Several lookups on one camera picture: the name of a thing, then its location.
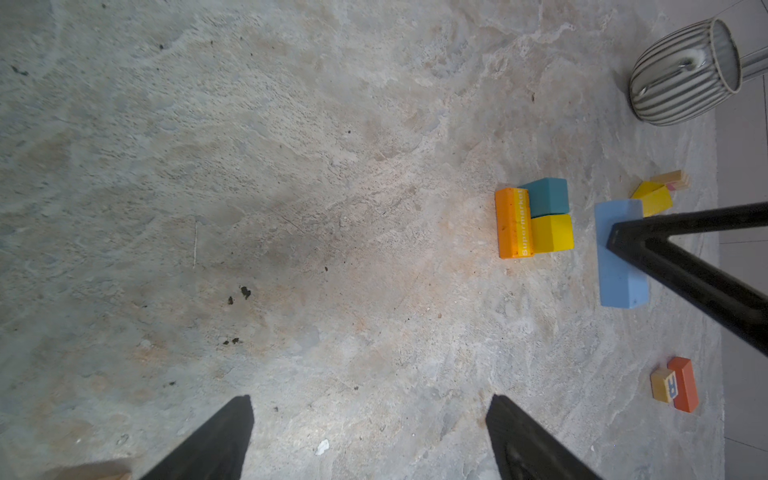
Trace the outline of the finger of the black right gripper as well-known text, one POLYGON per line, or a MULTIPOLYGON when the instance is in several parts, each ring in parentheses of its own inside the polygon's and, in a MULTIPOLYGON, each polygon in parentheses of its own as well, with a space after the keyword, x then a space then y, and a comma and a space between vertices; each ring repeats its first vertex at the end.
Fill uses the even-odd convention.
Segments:
POLYGON ((672 243, 672 236, 764 227, 765 202, 614 224, 606 247, 767 353, 767 296, 672 243))

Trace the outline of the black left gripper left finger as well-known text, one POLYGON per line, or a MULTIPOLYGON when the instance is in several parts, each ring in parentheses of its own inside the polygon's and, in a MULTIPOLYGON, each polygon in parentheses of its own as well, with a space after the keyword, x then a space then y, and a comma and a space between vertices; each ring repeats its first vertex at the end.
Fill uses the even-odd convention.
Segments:
POLYGON ((142 479, 238 480, 253 426, 250 396, 236 396, 142 479))

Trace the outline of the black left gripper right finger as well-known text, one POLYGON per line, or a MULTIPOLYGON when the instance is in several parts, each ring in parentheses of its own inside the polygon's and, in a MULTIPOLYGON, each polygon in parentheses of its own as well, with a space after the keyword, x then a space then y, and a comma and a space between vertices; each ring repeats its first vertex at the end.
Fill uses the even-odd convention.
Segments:
POLYGON ((485 423, 502 479, 599 479, 506 396, 493 395, 485 423))

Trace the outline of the light blue wooden block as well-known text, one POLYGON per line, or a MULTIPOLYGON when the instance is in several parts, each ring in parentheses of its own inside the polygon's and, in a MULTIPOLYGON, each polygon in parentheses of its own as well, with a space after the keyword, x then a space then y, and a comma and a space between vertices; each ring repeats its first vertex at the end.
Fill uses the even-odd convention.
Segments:
POLYGON ((642 202, 637 199, 615 200, 595 205, 599 292, 600 303, 604 307, 634 309, 649 301, 646 274, 607 248, 615 223, 642 218, 642 202))

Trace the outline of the yellow wooden cube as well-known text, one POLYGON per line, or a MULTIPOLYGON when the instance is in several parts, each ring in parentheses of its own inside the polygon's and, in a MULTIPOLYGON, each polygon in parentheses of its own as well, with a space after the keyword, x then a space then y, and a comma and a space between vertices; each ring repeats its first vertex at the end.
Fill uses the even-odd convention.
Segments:
POLYGON ((572 250, 574 233, 569 214, 546 215, 531 221, 535 254, 572 250))

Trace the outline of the teal wooden cube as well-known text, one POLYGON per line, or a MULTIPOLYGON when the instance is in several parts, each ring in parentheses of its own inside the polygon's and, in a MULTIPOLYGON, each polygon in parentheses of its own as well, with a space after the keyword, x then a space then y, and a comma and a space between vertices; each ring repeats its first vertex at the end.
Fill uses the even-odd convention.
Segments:
POLYGON ((565 179, 547 177, 520 186, 527 190, 533 218, 570 213, 568 184, 565 179))

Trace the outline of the orange supermarket wooden block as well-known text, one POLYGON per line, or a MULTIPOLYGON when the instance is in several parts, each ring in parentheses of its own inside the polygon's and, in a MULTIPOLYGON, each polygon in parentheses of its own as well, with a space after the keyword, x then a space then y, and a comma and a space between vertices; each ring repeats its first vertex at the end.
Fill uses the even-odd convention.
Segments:
POLYGON ((500 258, 533 257, 528 191, 522 188, 504 188, 496 191, 495 208, 500 258))

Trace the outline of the yellow rectangular wooden block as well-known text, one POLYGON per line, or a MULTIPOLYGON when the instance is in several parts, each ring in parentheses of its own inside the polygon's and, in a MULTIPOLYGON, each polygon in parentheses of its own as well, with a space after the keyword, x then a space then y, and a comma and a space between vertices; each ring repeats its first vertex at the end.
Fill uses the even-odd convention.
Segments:
POLYGON ((641 201, 644 217, 658 215, 674 206, 668 187, 653 181, 643 181, 632 194, 631 199, 641 201))

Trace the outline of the natural wood block pink mark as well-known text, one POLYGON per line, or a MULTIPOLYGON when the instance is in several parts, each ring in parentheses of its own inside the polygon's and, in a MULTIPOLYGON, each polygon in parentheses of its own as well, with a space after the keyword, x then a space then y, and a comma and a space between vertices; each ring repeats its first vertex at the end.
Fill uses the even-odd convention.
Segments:
POLYGON ((690 177, 684 170, 656 175, 650 181, 665 185, 671 192, 686 190, 690 187, 690 177))

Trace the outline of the natural wood block left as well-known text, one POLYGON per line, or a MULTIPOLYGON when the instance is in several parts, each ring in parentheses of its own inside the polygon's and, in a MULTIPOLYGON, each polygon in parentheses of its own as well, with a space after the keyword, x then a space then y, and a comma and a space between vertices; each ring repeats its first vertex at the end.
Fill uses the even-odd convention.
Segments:
POLYGON ((62 467, 52 473, 54 480, 131 480, 130 466, 119 460, 62 467))

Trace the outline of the red wooden block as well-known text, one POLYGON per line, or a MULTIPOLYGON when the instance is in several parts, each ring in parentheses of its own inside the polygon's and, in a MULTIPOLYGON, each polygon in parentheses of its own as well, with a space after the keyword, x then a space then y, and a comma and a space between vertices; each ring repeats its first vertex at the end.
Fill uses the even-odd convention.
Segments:
POLYGON ((699 396, 692 361, 688 358, 673 357, 667 367, 676 377, 677 396, 673 400, 674 407, 686 413, 693 413, 699 406, 699 396))

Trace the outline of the striped ceramic mug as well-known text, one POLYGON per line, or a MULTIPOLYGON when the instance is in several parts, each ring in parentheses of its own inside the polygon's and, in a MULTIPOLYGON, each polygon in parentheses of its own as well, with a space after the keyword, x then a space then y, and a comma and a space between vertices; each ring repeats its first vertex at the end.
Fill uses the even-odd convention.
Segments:
POLYGON ((646 49, 631 72, 628 97, 641 121, 671 126, 715 108, 742 84, 733 35, 714 17, 678 29, 646 49))

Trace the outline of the aluminium corner post right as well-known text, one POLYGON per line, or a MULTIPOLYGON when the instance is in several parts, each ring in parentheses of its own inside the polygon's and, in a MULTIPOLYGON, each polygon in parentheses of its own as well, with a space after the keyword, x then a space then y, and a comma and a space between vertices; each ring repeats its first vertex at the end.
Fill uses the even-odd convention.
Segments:
POLYGON ((740 59, 742 80, 748 82, 768 72, 768 47, 765 46, 740 59))

